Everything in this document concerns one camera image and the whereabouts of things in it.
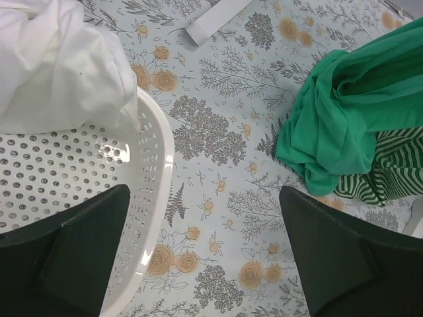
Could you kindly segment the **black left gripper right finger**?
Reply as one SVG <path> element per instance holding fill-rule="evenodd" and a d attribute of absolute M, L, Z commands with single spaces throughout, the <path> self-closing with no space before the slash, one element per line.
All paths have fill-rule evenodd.
<path fill-rule="evenodd" d="M 422 315 L 422 224 L 387 230 L 290 186 L 280 205 L 311 316 Z"/>

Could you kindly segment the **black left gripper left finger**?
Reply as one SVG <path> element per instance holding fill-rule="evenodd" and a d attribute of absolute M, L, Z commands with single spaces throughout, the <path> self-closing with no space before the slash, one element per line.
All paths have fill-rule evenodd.
<path fill-rule="evenodd" d="M 99 316 L 129 203 L 117 185 L 1 234 L 1 315 Z"/>

